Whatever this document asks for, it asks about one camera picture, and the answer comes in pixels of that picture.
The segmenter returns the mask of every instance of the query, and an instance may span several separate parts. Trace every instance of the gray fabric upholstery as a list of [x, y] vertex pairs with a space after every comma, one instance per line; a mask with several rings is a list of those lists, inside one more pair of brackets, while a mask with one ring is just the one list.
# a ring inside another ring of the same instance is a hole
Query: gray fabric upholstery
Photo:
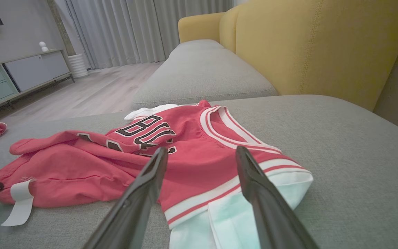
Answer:
[[[324, 249], [398, 248], [398, 127], [336, 98], [271, 96], [217, 101], [264, 142], [313, 172], [314, 183], [295, 213]], [[0, 137], [0, 168], [9, 146], [65, 129], [107, 132], [125, 113], [9, 127]], [[33, 208], [25, 225], [0, 227], [0, 248], [78, 248], [114, 202]], [[11, 206], [0, 204], [0, 224]], [[160, 206], [152, 210], [143, 248], [168, 248]]]
[[277, 95], [253, 67], [213, 40], [179, 44], [133, 99], [133, 108]]

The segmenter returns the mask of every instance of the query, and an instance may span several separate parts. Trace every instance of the label tag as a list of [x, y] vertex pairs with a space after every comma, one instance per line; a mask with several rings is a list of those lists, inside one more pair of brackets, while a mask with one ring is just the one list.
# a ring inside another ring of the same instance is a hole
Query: label tag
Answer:
[[15, 205], [9, 217], [1, 226], [12, 227], [14, 225], [22, 225], [27, 221], [33, 206], [33, 195], [29, 191], [29, 183], [33, 181], [35, 180], [31, 179], [11, 186], [10, 194], [13, 200], [15, 200]]

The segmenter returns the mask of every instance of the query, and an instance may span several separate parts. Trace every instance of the white curtain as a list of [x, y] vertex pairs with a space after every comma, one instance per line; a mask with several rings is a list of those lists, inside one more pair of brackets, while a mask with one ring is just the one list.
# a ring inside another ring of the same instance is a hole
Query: white curtain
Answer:
[[223, 12], [232, 0], [67, 0], [92, 68], [164, 61], [185, 16]]

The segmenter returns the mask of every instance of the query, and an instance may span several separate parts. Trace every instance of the yellow cushion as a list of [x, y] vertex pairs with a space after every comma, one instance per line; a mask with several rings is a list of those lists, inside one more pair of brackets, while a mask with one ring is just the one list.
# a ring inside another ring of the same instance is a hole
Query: yellow cushion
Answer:
[[373, 110], [398, 54], [398, 0], [251, 0], [236, 54], [279, 94], [321, 94]]
[[219, 42], [219, 22], [223, 15], [224, 12], [220, 12], [181, 18], [177, 24], [180, 42], [200, 39]]
[[241, 5], [229, 9], [221, 18], [219, 39], [224, 48], [236, 52], [236, 21]]

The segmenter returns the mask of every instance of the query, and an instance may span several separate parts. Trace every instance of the laminate flooring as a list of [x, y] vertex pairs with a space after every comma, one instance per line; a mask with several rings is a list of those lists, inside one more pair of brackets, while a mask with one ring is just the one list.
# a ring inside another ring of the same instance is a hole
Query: laminate flooring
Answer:
[[162, 62], [90, 70], [89, 76], [52, 84], [0, 108], [8, 126], [128, 111], [134, 94]]

